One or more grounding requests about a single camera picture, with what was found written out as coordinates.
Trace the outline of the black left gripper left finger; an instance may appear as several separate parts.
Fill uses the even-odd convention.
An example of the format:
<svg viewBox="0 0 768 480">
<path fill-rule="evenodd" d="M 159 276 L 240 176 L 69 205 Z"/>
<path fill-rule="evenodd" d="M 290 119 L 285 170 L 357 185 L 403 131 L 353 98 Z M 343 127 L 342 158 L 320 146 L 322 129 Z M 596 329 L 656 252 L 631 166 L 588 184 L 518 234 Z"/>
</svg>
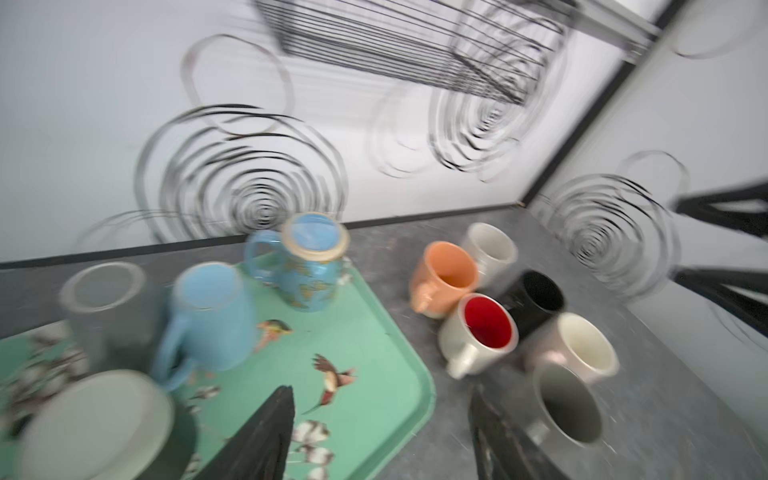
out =
<svg viewBox="0 0 768 480">
<path fill-rule="evenodd" d="M 280 386 L 195 479 L 282 479 L 294 417 L 293 388 Z"/>
</svg>

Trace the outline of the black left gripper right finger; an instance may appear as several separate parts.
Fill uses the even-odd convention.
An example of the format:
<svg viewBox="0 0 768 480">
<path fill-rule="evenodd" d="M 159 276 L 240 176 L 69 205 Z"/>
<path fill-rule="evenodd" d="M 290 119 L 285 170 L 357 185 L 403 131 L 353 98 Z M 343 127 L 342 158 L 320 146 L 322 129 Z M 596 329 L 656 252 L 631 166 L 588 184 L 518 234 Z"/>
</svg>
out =
<svg viewBox="0 0 768 480">
<path fill-rule="evenodd" d="M 475 386 L 468 418 L 480 480 L 565 480 L 567 476 L 504 414 L 484 386 Z"/>
</svg>

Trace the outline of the white mug red inside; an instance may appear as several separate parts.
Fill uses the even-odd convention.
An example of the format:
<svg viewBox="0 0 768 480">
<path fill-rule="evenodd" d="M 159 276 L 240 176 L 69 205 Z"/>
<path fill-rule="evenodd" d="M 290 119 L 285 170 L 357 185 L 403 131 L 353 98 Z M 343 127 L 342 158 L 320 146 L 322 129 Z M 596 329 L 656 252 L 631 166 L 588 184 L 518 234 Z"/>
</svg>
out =
<svg viewBox="0 0 768 480">
<path fill-rule="evenodd" d="M 516 349 L 517 324 L 493 298 L 465 295 L 438 332 L 446 372 L 454 379 L 477 375 Z"/>
</svg>

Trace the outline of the pale pink mug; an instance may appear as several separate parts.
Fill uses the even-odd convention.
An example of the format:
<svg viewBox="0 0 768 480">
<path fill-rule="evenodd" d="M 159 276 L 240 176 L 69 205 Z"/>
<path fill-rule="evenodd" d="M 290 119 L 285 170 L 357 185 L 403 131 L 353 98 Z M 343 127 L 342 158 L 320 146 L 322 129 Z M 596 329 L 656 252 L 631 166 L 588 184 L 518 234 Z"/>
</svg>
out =
<svg viewBox="0 0 768 480">
<path fill-rule="evenodd" d="M 613 377 L 620 369 L 607 337 L 589 320 L 571 312 L 547 321 L 525 341 L 525 370 L 533 371 L 544 363 L 562 365 L 587 384 Z"/>
</svg>

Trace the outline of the light blue mug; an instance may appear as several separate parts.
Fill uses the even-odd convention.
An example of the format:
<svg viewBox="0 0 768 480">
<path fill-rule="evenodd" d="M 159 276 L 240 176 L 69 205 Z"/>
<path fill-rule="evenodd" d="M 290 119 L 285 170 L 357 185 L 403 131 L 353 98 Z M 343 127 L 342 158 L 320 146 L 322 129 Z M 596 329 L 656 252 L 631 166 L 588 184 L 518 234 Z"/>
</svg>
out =
<svg viewBox="0 0 768 480">
<path fill-rule="evenodd" d="M 170 294 L 169 322 L 151 367 L 151 377 L 174 391 L 201 369 L 230 370 L 253 352 L 255 310 L 239 270 L 206 262 L 184 270 Z"/>
</svg>

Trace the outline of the black mug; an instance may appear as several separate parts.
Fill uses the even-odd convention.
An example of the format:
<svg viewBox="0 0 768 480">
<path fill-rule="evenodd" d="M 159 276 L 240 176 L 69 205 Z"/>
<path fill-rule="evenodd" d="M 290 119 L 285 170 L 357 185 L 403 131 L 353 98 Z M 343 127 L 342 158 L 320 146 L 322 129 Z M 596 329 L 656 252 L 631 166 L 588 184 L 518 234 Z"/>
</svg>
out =
<svg viewBox="0 0 768 480">
<path fill-rule="evenodd" d="M 500 295 L 498 302 L 514 320 L 521 340 L 562 312 L 566 299 L 548 276 L 525 270 Z"/>
</svg>

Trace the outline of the peach mug grey base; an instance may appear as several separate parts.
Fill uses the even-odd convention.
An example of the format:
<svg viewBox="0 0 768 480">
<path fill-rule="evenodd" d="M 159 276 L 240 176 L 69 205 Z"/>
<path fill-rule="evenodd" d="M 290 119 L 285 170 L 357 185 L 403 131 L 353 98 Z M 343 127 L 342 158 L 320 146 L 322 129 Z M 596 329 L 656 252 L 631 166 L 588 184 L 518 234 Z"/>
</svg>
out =
<svg viewBox="0 0 768 480">
<path fill-rule="evenodd" d="M 474 291 L 479 273 L 464 249 L 435 241 L 424 250 L 409 285 L 411 309 L 432 319 L 444 319 L 460 299 Z"/>
</svg>

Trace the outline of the beige mug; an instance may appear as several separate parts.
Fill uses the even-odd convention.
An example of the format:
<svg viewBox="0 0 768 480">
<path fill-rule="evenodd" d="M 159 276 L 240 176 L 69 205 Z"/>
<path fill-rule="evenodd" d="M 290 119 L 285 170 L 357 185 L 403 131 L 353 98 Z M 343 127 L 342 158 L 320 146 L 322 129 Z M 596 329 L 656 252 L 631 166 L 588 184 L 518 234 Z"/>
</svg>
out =
<svg viewBox="0 0 768 480">
<path fill-rule="evenodd" d="M 478 290 L 488 287 L 519 256 L 516 244 L 503 231 L 482 222 L 468 227 L 460 246 L 477 267 Z"/>
</svg>

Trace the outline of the grey tall cup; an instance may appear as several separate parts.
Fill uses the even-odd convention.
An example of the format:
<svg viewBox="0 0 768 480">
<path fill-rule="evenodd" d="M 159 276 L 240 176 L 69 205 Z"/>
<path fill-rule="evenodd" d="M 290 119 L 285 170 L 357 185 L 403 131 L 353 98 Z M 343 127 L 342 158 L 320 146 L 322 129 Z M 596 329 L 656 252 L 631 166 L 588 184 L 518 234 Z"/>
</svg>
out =
<svg viewBox="0 0 768 480">
<path fill-rule="evenodd" d="M 140 266 L 107 262 L 81 270 L 64 283 L 58 303 L 92 372 L 149 372 L 166 325 L 166 296 Z"/>
</svg>

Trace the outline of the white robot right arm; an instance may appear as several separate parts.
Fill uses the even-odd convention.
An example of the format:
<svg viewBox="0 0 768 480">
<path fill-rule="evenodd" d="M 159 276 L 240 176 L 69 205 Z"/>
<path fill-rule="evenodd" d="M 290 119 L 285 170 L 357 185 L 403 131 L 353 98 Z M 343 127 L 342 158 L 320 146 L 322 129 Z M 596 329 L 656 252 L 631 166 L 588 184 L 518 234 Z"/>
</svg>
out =
<svg viewBox="0 0 768 480">
<path fill-rule="evenodd" d="M 767 336 L 767 180 L 687 194 L 674 212 L 703 225 L 690 266 L 672 282 L 733 318 L 737 328 Z"/>
</svg>

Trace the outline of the blue butterfly mug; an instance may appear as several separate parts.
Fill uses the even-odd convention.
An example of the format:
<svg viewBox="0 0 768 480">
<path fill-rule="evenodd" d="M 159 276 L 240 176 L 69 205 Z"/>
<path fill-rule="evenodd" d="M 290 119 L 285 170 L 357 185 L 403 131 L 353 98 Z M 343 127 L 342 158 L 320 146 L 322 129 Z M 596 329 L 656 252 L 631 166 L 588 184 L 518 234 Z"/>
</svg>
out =
<svg viewBox="0 0 768 480">
<path fill-rule="evenodd" d="M 337 220 L 319 212 L 299 213 L 278 231 L 249 235 L 243 267 L 251 277 L 276 288 L 291 307 L 318 312 L 336 296 L 349 244 L 349 233 Z"/>
</svg>

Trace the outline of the mint green floral tray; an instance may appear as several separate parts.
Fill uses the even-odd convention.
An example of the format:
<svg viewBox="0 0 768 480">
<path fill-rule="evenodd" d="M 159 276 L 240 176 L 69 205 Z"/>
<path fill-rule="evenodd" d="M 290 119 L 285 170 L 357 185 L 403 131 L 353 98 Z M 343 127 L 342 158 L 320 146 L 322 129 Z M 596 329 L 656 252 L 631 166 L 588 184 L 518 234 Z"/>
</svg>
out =
<svg viewBox="0 0 768 480">
<path fill-rule="evenodd" d="M 293 391 L 289 479 L 371 479 L 419 432 L 432 377 L 359 271 L 346 264 L 330 305 L 301 312 L 247 278 L 257 349 L 237 367 L 196 373 L 176 391 L 198 440 L 195 479 L 278 387 Z"/>
</svg>

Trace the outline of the black corner frame post right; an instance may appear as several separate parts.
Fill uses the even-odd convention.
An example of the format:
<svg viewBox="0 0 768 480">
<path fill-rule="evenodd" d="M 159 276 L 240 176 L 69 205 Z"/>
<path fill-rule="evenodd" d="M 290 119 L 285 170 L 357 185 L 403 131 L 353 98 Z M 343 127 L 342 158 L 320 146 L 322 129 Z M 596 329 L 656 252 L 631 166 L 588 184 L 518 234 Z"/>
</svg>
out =
<svg viewBox="0 0 768 480">
<path fill-rule="evenodd" d="M 574 29 L 618 47 L 623 51 L 623 57 L 605 87 L 522 198 L 515 202 L 519 208 L 529 207 L 542 192 L 632 73 L 650 57 L 678 14 L 688 5 L 686 1 L 664 1 L 660 13 L 654 19 L 648 20 L 617 1 L 569 1 L 567 4 L 572 7 Z"/>
</svg>

